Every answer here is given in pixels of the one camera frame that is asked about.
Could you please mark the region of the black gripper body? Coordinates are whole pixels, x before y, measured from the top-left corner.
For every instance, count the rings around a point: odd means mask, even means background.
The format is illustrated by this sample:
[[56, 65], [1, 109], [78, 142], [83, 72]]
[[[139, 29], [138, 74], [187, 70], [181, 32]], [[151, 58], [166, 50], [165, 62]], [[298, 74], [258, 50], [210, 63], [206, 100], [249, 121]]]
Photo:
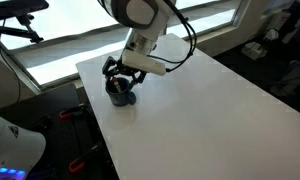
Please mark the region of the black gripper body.
[[109, 56], [102, 67], [102, 74], [105, 76], [124, 75], [131, 77], [132, 80], [144, 81], [147, 73], [142, 70], [138, 70], [122, 63], [122, 59], [115, 60], [112, 56]]

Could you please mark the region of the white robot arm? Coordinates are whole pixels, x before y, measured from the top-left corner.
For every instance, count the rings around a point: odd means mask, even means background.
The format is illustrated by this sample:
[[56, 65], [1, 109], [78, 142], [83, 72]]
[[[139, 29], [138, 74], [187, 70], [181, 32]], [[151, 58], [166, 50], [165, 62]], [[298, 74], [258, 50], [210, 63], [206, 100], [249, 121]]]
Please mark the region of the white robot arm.
[[118, 60], [109, 56], [102, 73], [106, 84], [115, 75], [130, 76], [128, 88], [144, 81], [148, 73], [166, 74], [164, 63], [154, 60], [161, 31], [166, 27], [177, 0], [97, 0], [105, 12], [120, 25], [129, 28]]

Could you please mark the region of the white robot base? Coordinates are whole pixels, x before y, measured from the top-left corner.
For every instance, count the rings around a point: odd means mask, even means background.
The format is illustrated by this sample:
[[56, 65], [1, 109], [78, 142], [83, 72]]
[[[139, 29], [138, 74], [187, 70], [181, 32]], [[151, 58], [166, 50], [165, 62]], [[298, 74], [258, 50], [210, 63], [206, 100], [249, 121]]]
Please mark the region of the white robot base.
[[46, 139], [0, 116], [0, 180], [25, 180], [39, 162]]

